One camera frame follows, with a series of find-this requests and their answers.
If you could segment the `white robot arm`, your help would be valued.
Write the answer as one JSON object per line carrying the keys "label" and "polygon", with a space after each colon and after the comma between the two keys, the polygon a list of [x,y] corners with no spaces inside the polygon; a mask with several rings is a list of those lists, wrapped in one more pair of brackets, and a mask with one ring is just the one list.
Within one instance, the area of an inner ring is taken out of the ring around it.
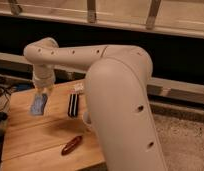
{"label": "white robot arm", "polygon": [[58,46],[44,38],[24,48],[33,65],[33,82],[54,84],[54,67],[86,73],[88,115],[109,171],[168,171],[147,96],[153,64],[133,45]]}

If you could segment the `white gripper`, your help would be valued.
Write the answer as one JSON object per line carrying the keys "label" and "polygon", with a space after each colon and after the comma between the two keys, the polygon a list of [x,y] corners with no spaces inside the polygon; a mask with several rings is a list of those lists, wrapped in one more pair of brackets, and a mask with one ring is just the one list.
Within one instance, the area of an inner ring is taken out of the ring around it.
{"label": "white gripper", "polygon": [[36,88],[36,96],[41,96],[43,89],[42,88],[46,88],[45,89],[45,94],[47,95],[47,97],[49,98],[51,96],[52,93],[52,88],[50,88],[50,86],[52,86],[55,83],[55,78],[54,77],[49,77],[49,78],[38,78],[36,76],[33,77],[33,84]]}

